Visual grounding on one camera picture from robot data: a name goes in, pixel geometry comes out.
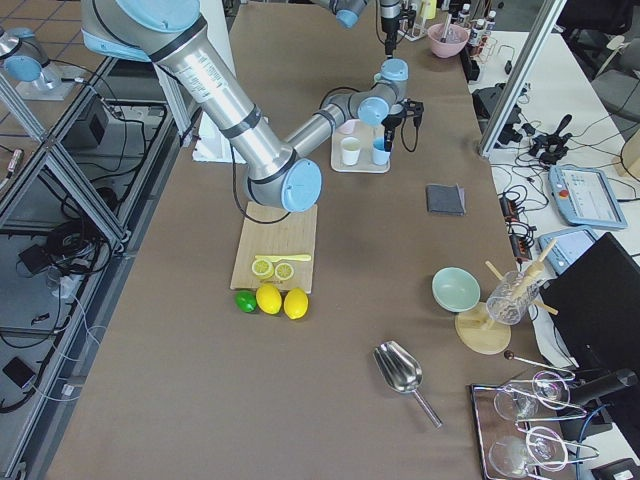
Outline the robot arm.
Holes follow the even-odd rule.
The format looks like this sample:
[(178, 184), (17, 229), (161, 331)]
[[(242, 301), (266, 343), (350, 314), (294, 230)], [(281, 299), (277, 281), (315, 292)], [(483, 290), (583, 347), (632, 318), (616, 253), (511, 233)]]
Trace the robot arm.
[(98, 54), (151, 62), (175, 76), (248, 165), (245, 191), (253, 201), (304, 212), (318, 200), (322, 174), (308, 154), (346, 121), (377, 126), (406, 99), (407, 63), (388, 58), (374, 86), (337, 94), (280, 140), (238, 84), (207, 36), (197, 1), (84, 1), (85, 46)]
[[(344, 28), (350, 29), (359, 21), (369, 1), (313, 0), (313, 3), (331, 12)], [(386, 35), (385, 39), (380, 39), (380, 41), (384, 45), (386, 57), (392, 58), (398, 43), (400, 24), (406, 21), (409, 27), (413, 27), (417, 12), (411, 6), (407, 6), (403, 1), (379, 0), (374, 1), (374, 4), (379, 10), (381, 28)]]

